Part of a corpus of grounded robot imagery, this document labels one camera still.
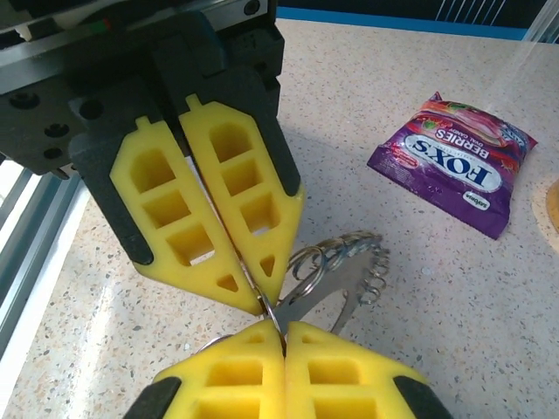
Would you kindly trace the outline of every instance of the candy bag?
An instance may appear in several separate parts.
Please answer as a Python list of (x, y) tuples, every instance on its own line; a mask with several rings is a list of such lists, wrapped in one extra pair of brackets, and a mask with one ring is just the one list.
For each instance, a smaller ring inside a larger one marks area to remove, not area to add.
[(435, 93), (368, 165), (496, 239), (508, 223), (514, 178), (536, 144), (504, 120)]

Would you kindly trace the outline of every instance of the granite countertop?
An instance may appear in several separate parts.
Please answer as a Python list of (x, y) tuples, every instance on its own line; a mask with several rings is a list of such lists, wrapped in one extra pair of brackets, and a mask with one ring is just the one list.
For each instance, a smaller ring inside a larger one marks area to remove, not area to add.
[[(559, 236), (545, 193), (559, 177), (559, 49), (308, 22), (279, 28), (279, 120), (308, 194), (297, 245), (370, 229), (392, 251), (388, 289), (342, 336), (426, 374), (457, 418), (555, 417)], [(366, 167), (436, 91), (540, 142), (498, 241)], [(334, 296), (310, 321), (327, 326), (339, 303)], [(5, 417), (119, 417), (158, 371), (254, 321), (142, 278), (91, 201)]]

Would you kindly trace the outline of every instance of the blue strip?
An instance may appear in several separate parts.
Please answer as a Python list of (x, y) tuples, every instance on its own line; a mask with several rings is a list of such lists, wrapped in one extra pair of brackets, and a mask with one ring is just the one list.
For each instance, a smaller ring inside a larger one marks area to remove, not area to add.
[(470, 37), (501, 38), (522, 40), (526, 29), (505, 28), (501, 26), (485, 26), (481, 24), (455, 24), (432, 20), (408, 19), (403, 17), (386, 17), (342, 13), (340, 11), (324, 11), (279, 7), (278, 17), (292, 20), (310, 20), (329, 24), (354, 24), (357, 26), (375, 26), (378, 28), (403, 29), (406, 31), (422, 31), (434, 33), (450, 33)]

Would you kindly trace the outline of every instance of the speckled countertop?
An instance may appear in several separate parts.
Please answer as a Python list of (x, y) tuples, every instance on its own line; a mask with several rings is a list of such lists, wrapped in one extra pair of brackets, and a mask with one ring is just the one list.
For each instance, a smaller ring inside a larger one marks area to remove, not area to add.
[[(457, 418), (556, 417), (559, 236), (545, 192), (559, 177), (559, 49), (333, 24), (279, 27), (279, 119), (308, 191), (298, 245), (372, 229), (392, 250), (389, 288), (342, 335), (428, 375)], [(366, 167), (376, 145), (437, 90), (540, 142), (499, 241)], [(311, 321), (331, 322), (331, 302)], [(90, 202), (5, 417), (118, 417), (159, 370), (253, 321), (142, 278)]]

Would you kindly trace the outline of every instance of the yellow object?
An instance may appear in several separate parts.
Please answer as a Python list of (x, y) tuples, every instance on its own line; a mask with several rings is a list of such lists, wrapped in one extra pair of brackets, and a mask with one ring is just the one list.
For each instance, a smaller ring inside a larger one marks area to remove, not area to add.
[(276, 304), (303, 209), (288, 196), (252, 116), (187, 98), (179, 117), (205, 185), (247, 270)]
[(286, 353), (286, 419), (415, 418), (393, 381), (425, 383), (413, 369), (302, 322)]
[(556, 181), (548, 190), (547, 207), (551, 223), (559, 232), (559, 181)]
[(263, 320), (188, 360), (155, 381), (181, 386), (165, 419), (285, 419), (284, 359), (278, 332)]
[(261, 307), (237, 253), (164, 121), (136, 121), (111, 180), (154, 254), (142, 275), (252, 314)]

